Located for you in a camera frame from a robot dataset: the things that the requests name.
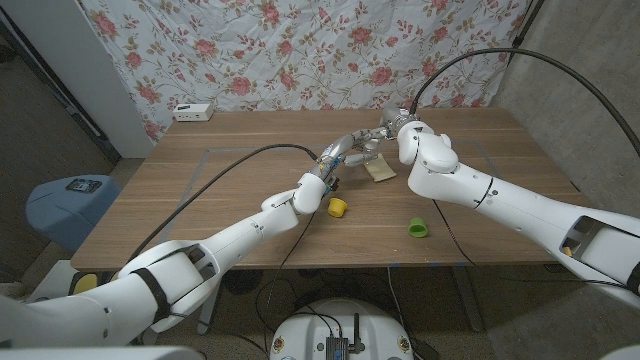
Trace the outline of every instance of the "wooden table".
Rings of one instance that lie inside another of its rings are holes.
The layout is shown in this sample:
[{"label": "wooden table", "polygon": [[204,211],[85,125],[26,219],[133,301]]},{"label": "wooden table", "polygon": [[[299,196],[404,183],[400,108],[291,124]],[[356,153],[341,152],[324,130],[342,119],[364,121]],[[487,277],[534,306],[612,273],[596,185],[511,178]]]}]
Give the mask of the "wooden table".
[{"label": "wooden table", "polygon": [[[212,176],[251,150],[295,143],[317,154],[340,136],[378,125],[380,110],[243,112],[215,114],[205,123],[175,123],[140,166],[120,196],[71,259],[82,271],[117,270],[136,246]],[[424,109],[419,114],[445,133],[461,162],[553,199],[589,205],[567,177],[504,109]],[[410,166],[398,161],[397,143],[381,152],[398,174],[374,183],[364,167],[341,166],[340,188],[325,198],[287,268],[436,266],[466,260],[455,247],[433,202],[409,190]],[[311,169],[299,150],[263,152],[222,177],[151,243],[203,239],[260,211],[272,194],[293,189]],[[341,219],[327,214],[329,197],[349,208]],[[545,251],[519,234],[459,205],[440,202],[461,246],[480,264],[550,262]],[[413,217],[429,227],[426,238],[408,235]],[[280,265],[308,218],[263,243],[237,268]]]}]

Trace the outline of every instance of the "blue chair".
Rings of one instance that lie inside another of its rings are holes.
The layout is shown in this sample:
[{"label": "blue chair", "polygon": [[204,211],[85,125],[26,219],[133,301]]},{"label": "blue chair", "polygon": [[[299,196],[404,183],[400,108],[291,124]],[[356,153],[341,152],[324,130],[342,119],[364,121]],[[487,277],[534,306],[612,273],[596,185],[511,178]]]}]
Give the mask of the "blue chair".
[{"label": "blue chair", "polygon": [[113,178],[83,175],[38,185],[27,200],[27,220],[40,234],[76,252],[120,194]]}]

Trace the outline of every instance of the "small cup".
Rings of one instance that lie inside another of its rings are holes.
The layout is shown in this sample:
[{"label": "small cup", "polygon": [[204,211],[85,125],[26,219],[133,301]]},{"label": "small cup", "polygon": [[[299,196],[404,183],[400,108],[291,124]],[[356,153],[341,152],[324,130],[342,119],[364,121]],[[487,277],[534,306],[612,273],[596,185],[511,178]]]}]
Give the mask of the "small cup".
[{"label": "small cup", "polygon": [[346,202],[338,198],[331,198],[329,200],[329,215],[333,217],[342,217],[345,210],[347,210]]},{"label": "small cup", "polygon": [[409,222],[409,235],[413,237],[425,237],[427,236],[427,224],[422,218],[413,218]]}]

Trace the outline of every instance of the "green cup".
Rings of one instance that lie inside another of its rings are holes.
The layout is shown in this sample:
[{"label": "green cup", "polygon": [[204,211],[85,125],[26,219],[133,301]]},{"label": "green cup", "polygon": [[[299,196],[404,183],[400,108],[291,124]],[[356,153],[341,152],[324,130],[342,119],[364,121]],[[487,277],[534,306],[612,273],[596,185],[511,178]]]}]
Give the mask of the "green cup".
[{"label": "green cup", "polygon": [[427,224],[422,218],[413,218],[409,222],[409,235],[413,237],[425,237],[427,236]]}]

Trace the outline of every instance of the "yellow cup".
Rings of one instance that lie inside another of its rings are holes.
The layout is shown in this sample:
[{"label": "yellow cup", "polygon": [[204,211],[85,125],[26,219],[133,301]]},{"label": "yellow cup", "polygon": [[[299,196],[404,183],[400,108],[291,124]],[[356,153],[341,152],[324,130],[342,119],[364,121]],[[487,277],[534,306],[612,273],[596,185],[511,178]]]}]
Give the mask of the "yellow cup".
[{"label": "yellow cup", "polygon": [[331,198],[329,200],[329,215],[333,217],[342,217],[345,210],[347,210],[346,202],[338,198]]}]

